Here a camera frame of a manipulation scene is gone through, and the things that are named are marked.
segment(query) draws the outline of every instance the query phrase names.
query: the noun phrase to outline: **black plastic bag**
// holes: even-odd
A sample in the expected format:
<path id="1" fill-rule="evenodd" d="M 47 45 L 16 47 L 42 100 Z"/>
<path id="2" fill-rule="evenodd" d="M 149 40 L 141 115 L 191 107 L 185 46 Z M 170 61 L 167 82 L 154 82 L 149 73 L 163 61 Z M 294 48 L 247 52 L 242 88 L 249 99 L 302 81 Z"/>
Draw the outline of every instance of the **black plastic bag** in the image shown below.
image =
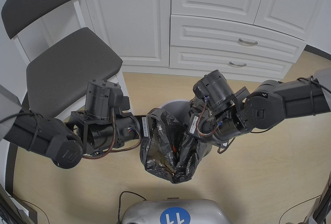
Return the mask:
<path id="1" fill-rule="evenodd" d="M 140 160 L 145 170 L 173 184 L 191 180 L 212 146 L 186 134 L 187 125 L 166 110 L 155 108 L 148 114 L 153 120 L 153 136 L 144 139 L 140 146 Z"/>

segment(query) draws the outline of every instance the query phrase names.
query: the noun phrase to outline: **garbage bag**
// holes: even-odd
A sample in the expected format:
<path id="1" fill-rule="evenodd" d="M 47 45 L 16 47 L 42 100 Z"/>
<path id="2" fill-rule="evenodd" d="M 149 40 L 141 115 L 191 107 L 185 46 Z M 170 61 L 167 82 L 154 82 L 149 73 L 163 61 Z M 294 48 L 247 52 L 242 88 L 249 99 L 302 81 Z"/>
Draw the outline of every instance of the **garbage bag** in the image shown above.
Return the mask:
<path id="1" fill-rule="evenodd" d="M 201 102 L 197 98 L 193 101 L 190 106 L 194 106 L 191 108 L 194 112 Z M 173 184 L 191 180 L 198 164 L 211 150 L 211 144 L 188 135 L 187 125 L 164 109 L 154 108 L 148 114 L 153 120 L 153 136 L 143 139 L 140 146 L 145 170 Z"/>

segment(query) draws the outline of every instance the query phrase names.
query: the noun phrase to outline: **blue sticker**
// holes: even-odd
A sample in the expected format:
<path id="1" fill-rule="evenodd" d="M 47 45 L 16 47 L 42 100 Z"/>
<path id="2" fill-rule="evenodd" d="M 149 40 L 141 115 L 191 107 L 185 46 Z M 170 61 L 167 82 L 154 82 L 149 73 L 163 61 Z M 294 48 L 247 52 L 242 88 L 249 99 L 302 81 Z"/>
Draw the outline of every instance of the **blue sticker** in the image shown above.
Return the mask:
<path id="1" fill-rule="evenodd" d="M 190 221 L 190 214 L 181 207 L 170 207 L 160 217 L 161 224 L 190 224 Z"/>

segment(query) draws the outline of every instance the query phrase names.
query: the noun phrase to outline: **wooden floor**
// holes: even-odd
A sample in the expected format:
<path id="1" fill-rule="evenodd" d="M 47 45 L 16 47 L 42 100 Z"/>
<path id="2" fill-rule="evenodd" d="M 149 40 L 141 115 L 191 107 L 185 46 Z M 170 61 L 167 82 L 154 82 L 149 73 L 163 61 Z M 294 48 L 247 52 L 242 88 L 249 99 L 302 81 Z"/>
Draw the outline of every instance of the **wooden floor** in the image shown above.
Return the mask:
<path id="1" fill-rule="evenodd" d="M 331 67 L 331 61 L 303 52 L 284 81 L 308 77 L 326 67 Z M 146 114 L 172 99 L 191 99 L 192 86 L 200 79 L 143 73 L 124 73 L 124 77 L 135 114 Z M 259 85 L 228 82 L 234 91 L 246 86 L 252 92 Z M 138 149 L 96 161 L 82 160 L 70 170 L 19 149 L 14 193 L 40 206 L 51 224 L 115 224 L 118 196 L 124 190 L 149 200 L 211 199 L 234 223 L 278 223 L 285 210 L 322 192 L 331 170 L 330 131 L 329 113 L 285 120 L 264 134 L 237 138 L 222 155 L 214 147 L 193 179 L 178 185 L 145 172 Z M 122 212 L 138 201 L 138 197 L 125 195 Z M 290 210 L 282 223 L 303 221 L 311 206 L 308 202 Z M 46 223 L 42 213 L 39 223 Z"/>

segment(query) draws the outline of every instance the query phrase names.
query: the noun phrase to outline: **chair seat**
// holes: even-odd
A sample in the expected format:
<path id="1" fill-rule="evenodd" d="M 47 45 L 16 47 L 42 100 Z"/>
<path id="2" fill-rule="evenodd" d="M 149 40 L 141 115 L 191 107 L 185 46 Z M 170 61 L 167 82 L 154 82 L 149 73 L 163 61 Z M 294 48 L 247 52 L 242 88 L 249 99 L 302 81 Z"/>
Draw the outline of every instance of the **chair seat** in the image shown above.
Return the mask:
<path id="1" fill-rule="evenodd" d="M 122 63 L 94 32 L 81 28 L 27 66 L 30 109 L 54 118 L 86 95 L 89 80 L 109 79 L 118 73 Z"/>

